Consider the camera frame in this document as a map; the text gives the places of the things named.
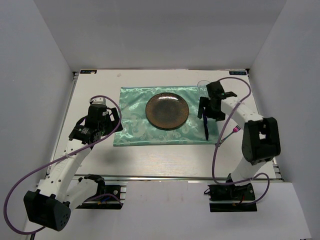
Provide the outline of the clear drinking glass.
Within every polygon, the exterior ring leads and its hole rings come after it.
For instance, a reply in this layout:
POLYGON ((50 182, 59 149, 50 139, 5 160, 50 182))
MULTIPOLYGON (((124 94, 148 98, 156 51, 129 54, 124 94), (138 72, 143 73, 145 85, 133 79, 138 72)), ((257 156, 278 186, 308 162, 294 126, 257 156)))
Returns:
POLYGON ((197 94, 198 97, 205 97, 207 98, 208 95, 208 90, 207 90, 207 85, 210 84, 211 82, 208 80, 201 80, 197 83, 197 94))

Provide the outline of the purple handled knife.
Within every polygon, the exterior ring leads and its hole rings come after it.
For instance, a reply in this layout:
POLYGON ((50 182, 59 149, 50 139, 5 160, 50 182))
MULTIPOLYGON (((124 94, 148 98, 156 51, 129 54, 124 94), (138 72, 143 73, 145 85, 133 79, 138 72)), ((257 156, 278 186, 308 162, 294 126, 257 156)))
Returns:
POLYGON ((204 134, 205 134, 205 140, 209 140, 209 130, 208 130, 208 118, 203 114, 203 127, 204 127, 204 134))

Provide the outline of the green satin placemat cloth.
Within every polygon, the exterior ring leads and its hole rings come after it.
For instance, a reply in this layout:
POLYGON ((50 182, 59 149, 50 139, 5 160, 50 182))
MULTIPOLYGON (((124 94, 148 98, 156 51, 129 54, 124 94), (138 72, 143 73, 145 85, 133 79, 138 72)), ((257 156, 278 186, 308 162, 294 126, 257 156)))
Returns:
POLYGON ((198 118, 198 88, 196 86, 122 87, 119 95, 123 130, 114 134, 114 147, 151 145, 212 145, 220 135, 213 119, 207 120, 208 140, 204 123, 198 118), (178 129, 162 130, 152 126, 146 117, 146 104, 156 94, 174 93, 186 100, 187 121, 178 129))

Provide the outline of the fork with pink neck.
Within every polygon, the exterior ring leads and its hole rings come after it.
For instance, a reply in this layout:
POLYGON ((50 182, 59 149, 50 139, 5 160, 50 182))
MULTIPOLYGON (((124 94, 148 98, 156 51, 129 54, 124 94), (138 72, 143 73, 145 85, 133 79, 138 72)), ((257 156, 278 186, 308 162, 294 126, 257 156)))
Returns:
POLYGON ((217 146, 220 147, 220 146, 222 145, 222 143, 223 143, 226 139, 228 139, 229 137, 231 137, 233 134, 239 132, 241 129, 242 129, 242 128, 241 128, 239 125, 236 125, 236 126, 233 128, 233 130, 232 130, 231 133, 229 133, 227 136, 223 137, 223 138, 220 140, 220 142, 217 144, 217 146))

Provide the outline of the brown speckled ceramic plate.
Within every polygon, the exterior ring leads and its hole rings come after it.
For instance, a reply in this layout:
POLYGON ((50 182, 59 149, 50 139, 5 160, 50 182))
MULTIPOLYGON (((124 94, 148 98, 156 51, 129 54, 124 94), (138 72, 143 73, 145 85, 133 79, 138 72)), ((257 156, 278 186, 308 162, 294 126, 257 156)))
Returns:
POLYGON ((187 121, 189 113, 186 100, 171 92, 161 92, 152 96, 145 106, 149 123, 166 131, 180 128, 187 121))

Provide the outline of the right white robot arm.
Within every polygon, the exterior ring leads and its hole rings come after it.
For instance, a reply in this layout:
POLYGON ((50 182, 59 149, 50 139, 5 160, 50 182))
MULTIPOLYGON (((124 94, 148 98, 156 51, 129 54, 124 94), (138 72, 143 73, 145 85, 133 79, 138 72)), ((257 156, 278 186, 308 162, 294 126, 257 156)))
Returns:
POLYGON ((198 118, 223 121, 224 125, 218 136, 220 143, 230 120, 236 122, 243 131, 241 152, 242 158, 229 175, 225 187, 226 195, 236 200, 244 193, 244 185, 260 175, 262 166, 281 153, 278 122, 273 117, 263 117, 248 108, 243 98, 232 91, 225 91, 221 81, 217 80, 206 85, 207 96, 199 99, 198 118))

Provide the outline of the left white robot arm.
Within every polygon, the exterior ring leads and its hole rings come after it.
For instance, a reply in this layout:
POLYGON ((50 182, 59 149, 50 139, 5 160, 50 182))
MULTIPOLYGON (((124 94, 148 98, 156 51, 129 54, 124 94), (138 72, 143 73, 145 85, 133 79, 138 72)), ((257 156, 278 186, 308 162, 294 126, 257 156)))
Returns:
POLYGON ((116 107, 91 103, 87 115, 75 124, 68 136, 63 159, 54 164, 36 191, 25 194, 23 202, 29 221, 59 232, 67 225, 71 212, 78 206, 87 200, 109 196, 105 181, 100 175, 87 174, 78 180, 76 186, 69 186, 94 145, 121 130, 116 107))

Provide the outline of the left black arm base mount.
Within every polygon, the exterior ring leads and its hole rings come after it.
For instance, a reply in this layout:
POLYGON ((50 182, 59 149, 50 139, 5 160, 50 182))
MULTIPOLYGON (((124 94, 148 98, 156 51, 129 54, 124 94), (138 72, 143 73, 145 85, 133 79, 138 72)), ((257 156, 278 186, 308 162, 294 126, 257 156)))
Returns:
POLYGON ((94 200, 84 202, 77 209, 121 210, 126 199, 127 183, 124 181, 106 181, 104 188, 94 200))

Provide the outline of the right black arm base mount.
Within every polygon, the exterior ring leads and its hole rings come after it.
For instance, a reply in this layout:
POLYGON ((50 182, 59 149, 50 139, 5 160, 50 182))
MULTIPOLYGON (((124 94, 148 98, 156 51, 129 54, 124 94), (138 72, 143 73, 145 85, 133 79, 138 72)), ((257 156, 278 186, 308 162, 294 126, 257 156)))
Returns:
POLYGON ((252 203, 256 196, 251 183, 242 186, 211 184, 203 194, 209 197, 211 213, 257 211, 257 204, 252 203))

